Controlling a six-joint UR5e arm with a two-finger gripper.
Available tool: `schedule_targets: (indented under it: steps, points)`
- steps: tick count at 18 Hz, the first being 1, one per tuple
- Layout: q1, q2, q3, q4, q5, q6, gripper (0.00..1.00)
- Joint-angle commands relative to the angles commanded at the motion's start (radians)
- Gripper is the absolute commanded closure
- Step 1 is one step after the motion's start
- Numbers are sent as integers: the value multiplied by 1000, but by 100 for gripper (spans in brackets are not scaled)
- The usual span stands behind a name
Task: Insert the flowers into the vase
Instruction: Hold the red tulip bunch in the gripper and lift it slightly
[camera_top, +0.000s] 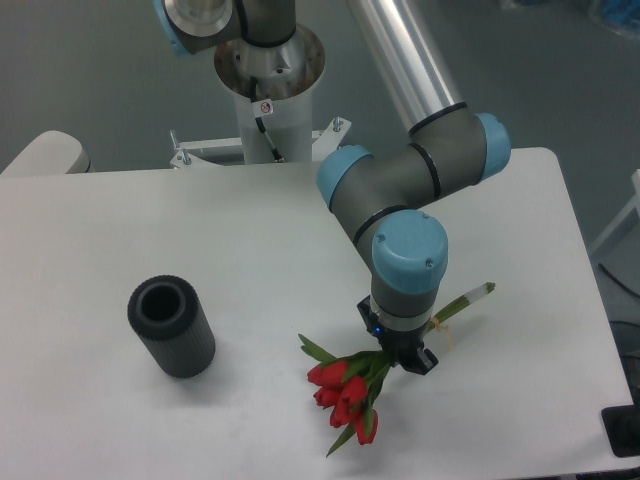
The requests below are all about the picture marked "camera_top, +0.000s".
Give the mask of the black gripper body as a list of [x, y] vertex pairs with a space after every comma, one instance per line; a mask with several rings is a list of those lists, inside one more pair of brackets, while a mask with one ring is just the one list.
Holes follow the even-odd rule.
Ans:
[[426, 349], [424, 336], [427, 333], [432, 309], [414, 317], [398, 317], [386, 312], [372, 296], [357, 304], [366, 330], [377, 339], [382, 349], [391, 356], [392, 363], [399, 363], [401, 352]]

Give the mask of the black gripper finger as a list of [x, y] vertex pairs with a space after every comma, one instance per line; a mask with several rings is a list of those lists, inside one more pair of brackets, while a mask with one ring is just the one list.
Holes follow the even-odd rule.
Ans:
[[412, 352], [401, 352], [399, 364], [410, 373], [427, 375], [438, 364], [438, 358], [429, 349], [417, 349]]

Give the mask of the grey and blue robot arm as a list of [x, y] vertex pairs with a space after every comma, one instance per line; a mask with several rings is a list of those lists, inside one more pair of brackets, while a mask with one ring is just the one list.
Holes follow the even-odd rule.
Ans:
[[325, 53], [294, 2], [158, 1], [154, 9], [176, 53], [214, 50], [246, 163], [319, 160], [317, 187], [371, 274], [359, 304], [368, 331], [393, 364], [430, 371], [436, 358], [423, 339], [448, 239], [423, 209], [502, 171], [511, 144], [494, 116], [469, 111], [416, 3], [349, 3], [409, 135], [387, 159], [357, 145], [321, 153], [329, 134], [312, 134], [311, 93]]

